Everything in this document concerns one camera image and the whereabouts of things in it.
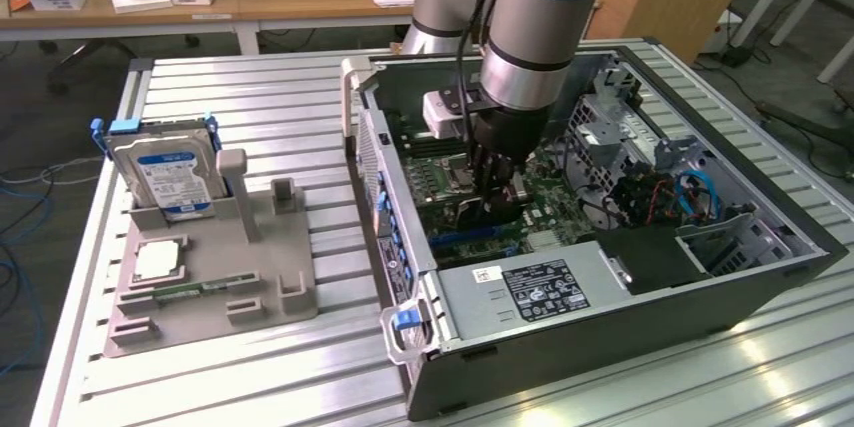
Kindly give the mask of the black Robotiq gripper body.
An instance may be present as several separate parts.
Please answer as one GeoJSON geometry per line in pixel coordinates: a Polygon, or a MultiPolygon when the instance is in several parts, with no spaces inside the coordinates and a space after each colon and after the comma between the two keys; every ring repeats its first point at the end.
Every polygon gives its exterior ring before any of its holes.
{"type": "Polygon", "coordinates": [[[498,159],[512,168],[522,166],[536,148],[550,111],[494,107],[468,114],[471,166],[498,159]]]}

